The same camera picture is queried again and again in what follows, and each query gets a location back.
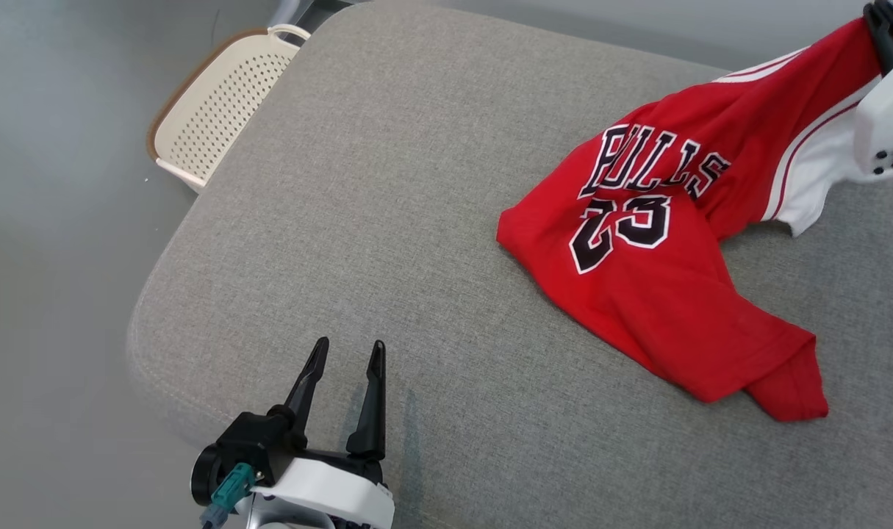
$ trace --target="gray fabric surface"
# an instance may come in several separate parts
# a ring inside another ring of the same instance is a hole
[[[836,188],[799,239],[724,247],[746,298],[819,336],[832,412],[808,424],[743,394],[696,402],[494,242],[571,148],[718,74],[449,10],[343,11],[145,286],[138,391],[203,445],[284,398],[329,335],[309,439],[340,449],[380,338],[397,527],[893,528],[893,181]]]

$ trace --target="laundry basket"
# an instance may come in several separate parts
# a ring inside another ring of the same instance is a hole
[[[218,46],[168,99],[149,129],[155,163],[201,193],[228,148],[299,47],[279,39],[301,27],[273,26],[240,33]]]

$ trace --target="red jersey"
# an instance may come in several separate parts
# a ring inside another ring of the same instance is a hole
[[[801,234],[833,183],[872,178],[853,111],[879,76],[859,19],[646,104],[503,212],[498,241],[560,308],[698,399],[746,389],[780,421],[825,417],[815,336],[738,295],[718,241],[763,220]]]

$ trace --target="number 23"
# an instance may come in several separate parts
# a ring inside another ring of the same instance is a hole
[[[671,197],[642,195],[630,198],[617,212],[617,202],[590,201],[581,218],[580,230],[570,239],[570,253],[577,271],[585,274],[598,267],[613,252],[613,228],[620,239],[638,248],[655,248],[668,238]],[[618,215],[613,223],[608,217]]]

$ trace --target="gripper holding jersey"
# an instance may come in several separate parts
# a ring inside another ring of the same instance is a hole
[[[383,483],[386,375],[384,342],[375,342],[358,426],[348,454],[309,449],[306,422],[322,378],[329,339],[320,338],[284,404],[266,415],[245,411],[204,448],[191,473],[191,496],[206,506],[204,529],[229,514],[248,517],[248,529],[292,523],[317,529],[390,529],[393,498]]]
[[[864,7],[883,79],[857,107],[855,160],[866,173],[893,176],[893,3],[875,0]]]

